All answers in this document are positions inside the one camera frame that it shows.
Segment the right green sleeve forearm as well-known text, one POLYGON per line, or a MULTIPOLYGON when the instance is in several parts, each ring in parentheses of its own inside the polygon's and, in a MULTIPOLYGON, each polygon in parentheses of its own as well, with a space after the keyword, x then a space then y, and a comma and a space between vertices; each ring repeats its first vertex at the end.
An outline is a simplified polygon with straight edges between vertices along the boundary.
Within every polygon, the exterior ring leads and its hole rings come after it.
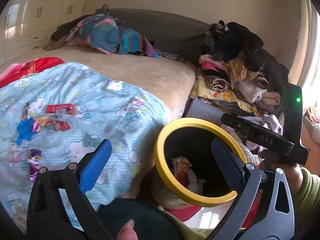
POLYGON ((306 168, 301 168, 302 185, 293 199, 295 211, 295 231, 298 231, 319 204, 319 176, 311 174, 306 168))

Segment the right hand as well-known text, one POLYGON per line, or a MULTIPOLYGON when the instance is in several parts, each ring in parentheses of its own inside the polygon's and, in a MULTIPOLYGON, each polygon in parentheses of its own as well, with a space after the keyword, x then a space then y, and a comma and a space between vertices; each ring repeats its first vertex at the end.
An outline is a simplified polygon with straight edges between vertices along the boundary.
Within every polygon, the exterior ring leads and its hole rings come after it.
POLYGON ((287 164, 267 164, 265 161, 259 164, 261 170, 276 170, 282 169, 285 173, 287 183, 289 185, 291 195, 295 196, 303 184, 303 173, 299 165, 287 165, 287 164))

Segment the left hand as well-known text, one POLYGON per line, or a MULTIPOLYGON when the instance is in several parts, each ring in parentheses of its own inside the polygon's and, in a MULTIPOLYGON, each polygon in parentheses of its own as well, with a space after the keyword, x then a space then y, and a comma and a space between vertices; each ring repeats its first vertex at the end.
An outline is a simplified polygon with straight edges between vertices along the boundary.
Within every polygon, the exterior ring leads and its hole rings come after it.
POLYGON ((117 240, 138 240, 138 236, 134 230, 135 221, 129 220, 118 232, 117 240))

